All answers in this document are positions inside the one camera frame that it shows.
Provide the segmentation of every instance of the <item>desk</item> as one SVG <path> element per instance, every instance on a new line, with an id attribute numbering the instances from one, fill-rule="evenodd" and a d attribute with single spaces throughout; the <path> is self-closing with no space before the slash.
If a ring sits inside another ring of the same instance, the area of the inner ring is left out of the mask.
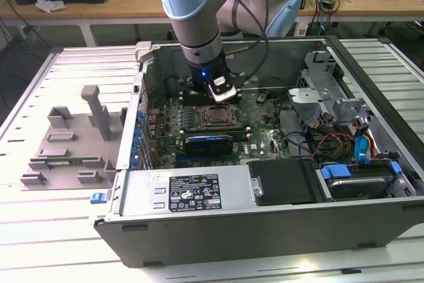
<path id="1" fill-rule="evenodd" d="M 34 5 L 16 5 L 19 14 L 32 25 L 77 25 L 87 46 L 95 46 L 92 25 L 127 25 L 169 23 L 160 0 L 106 0 L 102 4 L 68 3 L 67 9 L 44 13 Z M 307 0 L 296 19 L 295 35 L 304 36 L 315 12 L 313 0 Z M 23 22 L 0 0 L 0 16 L 7 25 Z M 331 17 L 335 22 L 421 21 L 424 2 L 417 0 L 341 0 L 339 10 Z"/>
<path id="2" fill-rule="evenodd" d="M 340 0 L 334 22 L 422 21 L 424 2 L 418 0 Z M 307 0 L 297 18 L 296 35 L 304 36 L 315 11 L 315 1 Z"/>

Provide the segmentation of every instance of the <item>warning label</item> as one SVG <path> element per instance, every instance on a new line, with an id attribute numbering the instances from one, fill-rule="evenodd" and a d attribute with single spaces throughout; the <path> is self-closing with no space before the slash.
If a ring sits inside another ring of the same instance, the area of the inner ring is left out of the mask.
<path id="1" fill-rule="evenodd" d="M 217 174 L 170 178 L 171 212 L 221 209 Z"/>

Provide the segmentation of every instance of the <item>gray 3d printed part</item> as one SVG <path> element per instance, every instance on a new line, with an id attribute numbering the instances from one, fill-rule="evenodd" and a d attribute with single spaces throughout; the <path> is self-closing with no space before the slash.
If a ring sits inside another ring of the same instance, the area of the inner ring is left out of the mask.
<path id="1" fill-rule="evenodd" d="M 100 105 L 98 93 L 96 85 L 85 86 L 81 93 L 94 112 L 92 116 L 71 115 L 67 107 L 52 108 L 48 115 L 52 125 L 21 178 L 24 190 L 113 185 L 125 112 L 109 114 L 106 106 Z"/>

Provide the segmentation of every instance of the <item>motherboard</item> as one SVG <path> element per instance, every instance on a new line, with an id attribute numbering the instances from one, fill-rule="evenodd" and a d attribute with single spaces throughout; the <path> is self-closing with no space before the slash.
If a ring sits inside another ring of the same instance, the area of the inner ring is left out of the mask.
<path id="1" fill-rule="evenodd" d="M 151 99 L 148 130 L 155 168 L 246 164 L 290 158 L 276 129 L 277 99 L 257 103 L 258 92 L 236 103 L 185 105 L 180 99 Z"/>

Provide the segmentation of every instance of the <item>blue cable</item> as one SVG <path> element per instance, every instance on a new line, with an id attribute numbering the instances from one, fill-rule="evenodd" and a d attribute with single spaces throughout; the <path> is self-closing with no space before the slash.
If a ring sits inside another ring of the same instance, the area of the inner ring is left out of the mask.
<path id="1" fill-rule="evenodd" d="M 323 0 L 319 0 L 319 6 L 321 8 L 321 11 L 323 12 L 323 14 L 319 17 L 319 35 L 321 36 L 321 32 L 324 31 L 324 21 L 323 21 L 323 17 L 324 17 L 324 7 L 323 7 Z"/>

